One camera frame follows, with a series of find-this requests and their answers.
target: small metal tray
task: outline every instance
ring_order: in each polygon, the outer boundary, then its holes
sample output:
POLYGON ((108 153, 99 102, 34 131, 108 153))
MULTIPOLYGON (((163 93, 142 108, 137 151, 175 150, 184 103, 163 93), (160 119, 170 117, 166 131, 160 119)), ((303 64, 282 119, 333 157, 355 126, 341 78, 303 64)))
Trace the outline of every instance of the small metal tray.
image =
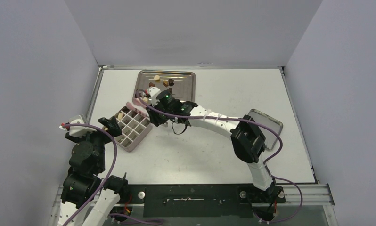
POLYGON ((154 83, 161 91, 172 88, 173 97, 176 99, 195 102, 196 75, 193 72, 143 70, 138 73, 134 90, 147 89, 150 82, 154 83), (160 76, 160 82, 155 82, 155 75, 160 76), (169 79, 174 79, 174 85, 165 87, 163 81, 169 79))

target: cable tie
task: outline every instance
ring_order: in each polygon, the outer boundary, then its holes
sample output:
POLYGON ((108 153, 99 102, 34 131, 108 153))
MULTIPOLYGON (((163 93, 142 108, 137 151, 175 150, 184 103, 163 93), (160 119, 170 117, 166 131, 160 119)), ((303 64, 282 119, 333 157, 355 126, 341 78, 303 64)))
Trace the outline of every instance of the cable tie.
POLYGON ((218 114, 218 115, 217 115, 216 122, 214 123, 215 125, 217 125, 217 122, 218 122, 220 116, 222 116, 222 114, 218 114))
POLYGON ((210 109, 207 109, 207 112, 204 114, 204 116, 203 116, 203 121, 206 119, 206 117, 210 114, 210 113, 212 113, 212 111, 210 110, 210 109))

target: metal tray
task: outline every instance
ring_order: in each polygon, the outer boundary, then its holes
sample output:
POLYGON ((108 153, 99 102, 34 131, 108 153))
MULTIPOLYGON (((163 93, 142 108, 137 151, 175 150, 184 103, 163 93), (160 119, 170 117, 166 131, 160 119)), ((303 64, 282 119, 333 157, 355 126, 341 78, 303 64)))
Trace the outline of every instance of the metal tray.
MULTIPOLYGON (((281 131, 284 126, 282 122, 257 109, 250 110, 248 115, 251 116, 255 122, 265 125, 278 133, 278 135, 281 135, 281 131)), ((266 145, 266 150, 271 151, 277 142, 276 136, 264 128, 260 127, 260 130, 266 137, 266 140, 264 142, 264 144, 266 145)))
POLYGON ((173 97, 176 99, 195 102, 196 75, 193 72, 143 70, 138 73, 134 90, 147 89, 150 82, 154 83, 161 91, 172 88, 173 97), (160 76, 160 82, 155 82, 155 75, 160 76), (165 87, 163 85, 163 81, 168 79, 174 79, 173 86, 165 87))

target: screw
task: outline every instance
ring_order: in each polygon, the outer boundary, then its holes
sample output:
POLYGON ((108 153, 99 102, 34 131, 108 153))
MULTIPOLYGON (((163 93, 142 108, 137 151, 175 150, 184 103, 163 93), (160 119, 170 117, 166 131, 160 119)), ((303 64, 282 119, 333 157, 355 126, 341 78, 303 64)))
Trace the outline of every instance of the screw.
POLYGON ((145 198, 145 192, 138 192, 138 198, 140 199, 145 198))
POLYGON ((281 191, 281 192, 278 194, 278 197, 279 197, 279 198, 284 198, 284 197, 285 197, 284 192, 281 191))
POLYGON ((242 199, 246 198, 246 192, 241 191, 241 192, 239 193, 239 197, 241 197, 242 199))

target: wire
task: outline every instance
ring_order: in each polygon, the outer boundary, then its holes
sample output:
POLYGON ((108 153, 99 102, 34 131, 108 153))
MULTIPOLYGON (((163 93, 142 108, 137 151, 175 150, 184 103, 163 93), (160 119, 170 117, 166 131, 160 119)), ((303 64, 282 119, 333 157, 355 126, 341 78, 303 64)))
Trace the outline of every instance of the wire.
POLYGON ((130 194, 130 198, 128 199, 128 201, 124 204, 124 212, 128 212, 130 213, 130 211, 127 209, 127 205, 131 202, 132 200, 132 194, 130 194))
MULTIPOLYGON (((166 112, 162 112, 162 111, 159 111, 157 110, 156 108, 150 106, 148 103, 146 103, 145 101, 142 100, 142 98, 140 97, 139 95, 139 92, 144 92, 143 89, 139 89, 137 90, 137 92, 135 93, 135 96, 137 97, 137 99, 143 104, 145 105, 145 107, 149 108, 150 110, 158 113, 158 114, 164 114, 165 116, 169 117, 169 118, 180 118, 180 119, 203 119, 203 116, 184 116, 184 115, 176 115, 176 114, 170 114, 170 113, 166 113, 166 112)), ((240 119, 240 118, 218 118, 218 117, 214 117, 214 116, 205 116, 205 118, 207 119, 218 119, 218 120, 221 120, 221 121, 241 121, 241 122, 246 122, 246 123, 250 123, 250 124, 253 124, 255 126, 258 126, 258 127, 262 127, 268 131, 270 131, 272 134, 274 134, 276 136, 276 138, 278 139, 279 141, 279 148, 277 149, 277 151, 270 155, 270 157, 268 157, 267 159, 265 159, 263 161, 263 163, 266 163, 268 162, 270 159, 274 158, 279 152, 281 152, 281 149, 282 149, 282 139, 281 137, 278 135, 278 133, 276 133, 274 130, 272 130, 271 128, 265 126, 265 125, 262 125, 262 124, 259 124, 257 122, 254 122, 254 121, 251 121, 251 120, 246 120, 246 119, 240 119)))
POLYGON ((173 129, 173 133, 175 135, 181 135, 187 130, 188 125, 186 124, 184 130, 181 133, 176 133, 175 130, 174 130, 174 127, 173 127, 174 124, 175 124, 175 122, 172 123, 172 129, 173 129))
MULTIPOLYGON (((157 109, 155 109, 154 107, 150 106, 148 103, 146 103, 145 101, 142 100, 142 98, 140 97, 139 95, 139 92, 145 92, 144 90, 142 89, 139 89, 137 90, 137 92, 135 93, 135 96, 137 97, 137 99, 143 104, 145 105, 147 108, 149 108, 151 111, 154 111, 154 112, 157 112, 159 114, 164 114, 165 116, 167 117, 170 117, 170 118, 180 118, 180 119, 203 119, 204 117, 203 116, 183 116, 183 115, 176 115, 176 114, 169 114, 169 113, 166 113, 166 112, 162 112, 162 111, 159 111, 157 109)), ((272 134, 274 134, 276 136, 276 138, 278 139, 279 141, 279 148, 277 149, 277 151, 270 155, 270 157, 266 158, 264 161, 263 161, 263 164, 266 164, 266 162, 268 162, 270 159, 274 158, 278 153, 281 152, 282 150, 282 139, 281 137, 278 135, 278 133, 276 133, 274 130, 272 130, 271 128, 265 126, 265 125, 262 125, 262 124, 259 124, 257 122, 254 122, 254 121, 251 121, 251 120, 246 120, 246 119, 240 119, 240 118, 218 118, 218 117, 214 117, 214 116, 205 116, 205 118, 207 119, 218 119, 218 120, 221 120, 221 121, 240 121, 240 122, 246 122, 246 123, 250 123, 250 124, 253 124, 255 126, 258 126, 258 127, 262 127, 268 131, 270 131, 272 134)), ((299 191, 299 194, 300 194, 300 204, 299 204, 299 207, 296 209, 296 211, 289 217, 287 218, 284 218, 284 219, 281 219, 281 220, 276 220, 276 221, 271 221, 269 223, 279 223, 279 222, 283 222, 283 221, 286 221, 286 220, 289 220, 291 218, 293 218, 298 212, 299 210, 302 208, 303 206, 303 195, 302 195, 302 191, 300 189, 300 187, 295 184, 294 182, 288 180, 288 179, 284 179, 284 178, 278 178, 274 175, 271 174, 269 168, 266 166, 266 169, 267 171, 269 172, 270 176, 274 179, 278 179, 278 180, 283 180, 283 181, 286 181, 292 185, 294 185, 298 191, 299 191)))
POLYGON ((275 177, 273 175, 271 175, 271 176, 274 179, 283 180, 283 181, 286 181, 286 182, 292 184, 293 186, 295 186, 298 189, 298 191, 299 191, 299 195, 300 195, 301 200, 300 200, 300 203, 299 203, 299 207, 295 210, 295 212, 291 216, 289 216, 287 218, 284 218, 284 219, 281 219, 281 220, 265 221, 265 220, 261 219, 256 213, 254 214, 257 218, 260 219, 260 222, 264 222, 264 223, 267 223, 267 224, 281 223, 283 221, 289 220, 289 219, 293 218, 301 210, 301 208, 303 206, 303 194, 302 194, 302 191, 301 191, 300 187, 297 184, 295 184, 294 182, 292 182, 292 181, 290 181, 288 179, 278 178, 278 177, 275 177))
POLYGON ((128 216, 128 215, 125 215, 125 214, 122 214, 122 213, 111 213, 109 214, 110 217, 113 217, 113 216, 119 216, 119 217, 125 217, 125 218, 128 218, 128 219, 131 219, 135 222, 120 222, 120 224, 122 225, 136 225, 136 224, 144 224, 144 225, 162 225, 164 223, 164 220, 162 219, 150 219, 150 220, 139 220, 139 219, 136 219, 136 218, 133 218, 131 216, 128 216))
POLYGON ((63 125, 62 127, 63 128, 68 128, 68 127, 72 127, 72 126, 80 126, 80 127, 88 127, 88 128, 93 128, 93 129, 96 129, 97 131, 105 134, 113 143, 113 147, 114 147, 114 156, 113 156, 113 161, 112 161, 112 165, 110 165, 110 168, 109 168, 109 172, 106 174, 105 178, 102 180, 102 182, 99 184, 98 188, 94 191, 94 193, 92 193, 92 195, 87 199, 87 201, 78 209, 76 210, 76 212, 74 212, 74 214, 72 214, 69 219, 67 219, 67 221, 65 221, 65 223, 62 225, 62 226, 66 226, 70 221, 72 221, 72 219, 82 210, 84 209, 84 207, 86 205, 88 205, 88 203, 95 197, 95 195, 98 193, 98 191, 103 187, 103 185, 105 184, 105 182, 107 181, 107 179, 109 178, 110 174, 112 173, 112 170, 114 168, 114 165, 116 164, 116 158, 117 158, 117 145, 116 145, 116 141, 114 140, 114 138, 112 137, 112 135, 110 135, 108 132, 104 131, 103 129, 99 128, 99 127, 96 127, 96 126, 93 126, 93 125, 89 125, 89 124, 65 124, 63 125))

